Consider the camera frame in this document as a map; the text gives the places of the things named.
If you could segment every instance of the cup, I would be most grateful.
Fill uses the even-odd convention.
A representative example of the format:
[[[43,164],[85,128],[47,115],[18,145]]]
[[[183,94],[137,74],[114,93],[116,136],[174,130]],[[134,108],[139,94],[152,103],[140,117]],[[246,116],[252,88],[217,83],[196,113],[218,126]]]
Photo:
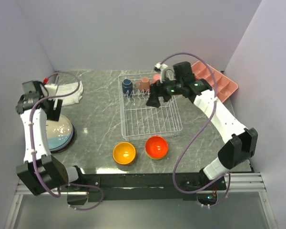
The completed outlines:
[[[160,74],[155,74],[155,75],[153,75],[152,83],[155,83],[155,82],[157,82],[158,80],[160,80]]]
[[[150,91],[151,89],[151,83],[149,82],[149,79],[147,77],[143,77],[141,80],[137,81],[134,86],[136,88],[139,88],[139,91]]]
[[[133,83],[129,79],[124,79],[122,82],[122,91],[124,94],[130,95],[133,91]]]

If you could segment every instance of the muffin tray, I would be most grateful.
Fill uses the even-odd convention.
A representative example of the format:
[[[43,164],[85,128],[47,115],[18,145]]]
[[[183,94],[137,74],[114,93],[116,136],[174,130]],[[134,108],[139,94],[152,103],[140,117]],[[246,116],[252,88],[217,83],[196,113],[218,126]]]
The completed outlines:
[[[211,67],[214,73],[216,83],[217,83],[217,97],[221,102],[224,102],[229,98],[237,89],[238,85],[234,81],[230,80],[228,77],[217,71],[215,68]],[[197,80],[205,79],[213,88],[214,82],[210,72],[207,70],[206,66],[201,62],[197,61],[192,65],[192,71],[195,74]]]

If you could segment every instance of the stack of plates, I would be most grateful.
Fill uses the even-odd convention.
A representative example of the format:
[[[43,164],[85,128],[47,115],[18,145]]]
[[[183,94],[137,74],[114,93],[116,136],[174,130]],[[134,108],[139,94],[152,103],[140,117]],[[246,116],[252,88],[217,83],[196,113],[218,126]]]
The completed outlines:
[[[47,120],[47,138],[50,151],[55,153],[65,149],[74,135],[74,127],[70,120],[61,115],[58,122]]]

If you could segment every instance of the mug handle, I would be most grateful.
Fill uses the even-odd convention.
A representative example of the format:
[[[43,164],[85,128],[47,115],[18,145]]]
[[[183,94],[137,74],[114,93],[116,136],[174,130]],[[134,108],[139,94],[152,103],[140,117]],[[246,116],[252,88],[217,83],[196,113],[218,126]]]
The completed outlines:
[[[140,85],[140,83],[141,83],[141,80],[140,80],[140,81],[135,82],[134,87],[135,87],[135,88],[138,88],[138,87],[139,87],[139,85]]]

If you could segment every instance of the red bowl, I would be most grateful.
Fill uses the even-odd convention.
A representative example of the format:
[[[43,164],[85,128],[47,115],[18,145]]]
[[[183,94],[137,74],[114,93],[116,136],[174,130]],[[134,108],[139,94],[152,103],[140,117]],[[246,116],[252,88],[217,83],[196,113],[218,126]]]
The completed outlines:
[[[150,137],[145,144],[145,151],[152,159],[163,158],[168,151],[168,144],[166,140],[160,136]]]

